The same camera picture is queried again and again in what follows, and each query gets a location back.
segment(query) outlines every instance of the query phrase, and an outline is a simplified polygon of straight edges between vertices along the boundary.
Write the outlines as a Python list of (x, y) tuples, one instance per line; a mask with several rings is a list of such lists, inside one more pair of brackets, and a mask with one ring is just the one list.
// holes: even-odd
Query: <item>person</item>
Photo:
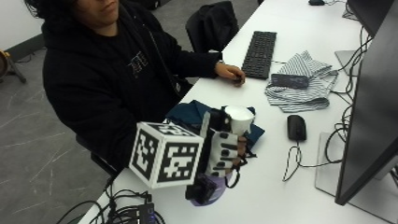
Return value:
[(55, 115), (115, 169), (127, 166), (137, 122), (162, 122), (186, 77), (243, 72), (221, 53), (181, 49), (151, 13), (123, 0), (25, 0), (44, 19), (44, 88)]

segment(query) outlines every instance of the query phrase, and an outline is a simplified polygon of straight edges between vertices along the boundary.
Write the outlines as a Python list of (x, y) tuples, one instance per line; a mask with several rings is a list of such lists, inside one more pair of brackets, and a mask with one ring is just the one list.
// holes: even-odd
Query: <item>dark blue cloth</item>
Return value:
[[(201, 127), (202, 117), (206, 111), (211, 109), (210, 106), (202, 104), (199, 101), (193, 100), (189, 104), (181, 103), (175, 105), (171, 110), (167, 112), (165, 117), (173, 121), (175, 124), (185, 124), (191, 128)], [(255, 110), (252, 107), (247, 107), (252, 114), (255, 114)], [(251, 150), (258, 138), (264, 133), (264, 131), (251, 124), (250, 133), (246, 135), (247, 137), (247, 149)]]

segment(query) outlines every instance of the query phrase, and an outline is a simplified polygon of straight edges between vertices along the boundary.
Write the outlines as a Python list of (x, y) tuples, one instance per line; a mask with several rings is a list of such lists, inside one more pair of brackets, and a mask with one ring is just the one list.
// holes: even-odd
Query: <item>monitor stand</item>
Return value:
[[(339, 62), (339, 64), (340, 64), (340, 66), (344, 66), (344, 65), (347, 64), (347, 62), (348, 62), (348, 60), (350, 60), (350, 57), (351, 57), (351, 55), (352, 55), (354, 52), (355, 52), (355, 50), (339, 50), (339, 51), (336, 51), (336, 52), (334, 53), (334, 54), (335, 54), (335, 57), (336, 57), (336, 59), (338, 59), (338, 62)], [(344, 68), (344, 72), (346, 72), (346, 74), (350, 73), (351, 62), (352, 62), (352, 60), (350, 61), (350, 64), (348, 64), (348, 65), (346, 66), (346, 68)], [(352, 74), (354, 76), (358, 76), (358, 73), (359, 73), (359, 64), (360, 64), (360, 63), (358, 63), (358, 64), (352, 67), (351, 74)]]
[[(328, 133), (320, 133), (319, 135), (318, 164), (327, 162), (324, 158), (324, 145), (328, 136)], [(343, 149), (344, 143), (338, 135), (335, 135), (331, 138), (328, 147), (328, 157), (331, 160), (342, 158)], [(319, 166), (315, 169), (314, 186), (331, 196), (334, 196), (336, 192), (339, 167), (340, 163)], [(382, 180), (372, 179), (350, 199), (348, 204), (382, 218), (384, 221), (396, 223), (398, 193), (391, 177), (386, 175)]]

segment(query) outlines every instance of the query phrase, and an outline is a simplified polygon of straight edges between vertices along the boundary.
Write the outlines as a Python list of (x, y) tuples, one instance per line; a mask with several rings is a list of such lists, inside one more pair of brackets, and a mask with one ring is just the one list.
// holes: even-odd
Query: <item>sleeve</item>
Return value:
[(46, 61), (44, 68), (48, 100), (59, 121), (86, 141), (95, 155), (115, 168), (123, 168), (137, 131), (133, 114), (107, 83), (86, 67)]
[(222, 59), (222, 54), (182, 50), (177, 39), (162, 30), (161, 23), (150, 11), (134, 4), (127, 7), (133, 7), (133, 13), (150, 30), (171, 73), (179, 77), (215, 77), (214, 68), (218, 60)]

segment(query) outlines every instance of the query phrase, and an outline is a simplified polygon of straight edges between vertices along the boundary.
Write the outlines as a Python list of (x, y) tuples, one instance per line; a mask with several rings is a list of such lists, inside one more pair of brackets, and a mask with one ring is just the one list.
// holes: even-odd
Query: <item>black keyboard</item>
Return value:
[(241, 70), (246, 77), (268, 78), (275, 33), (254, 31)]

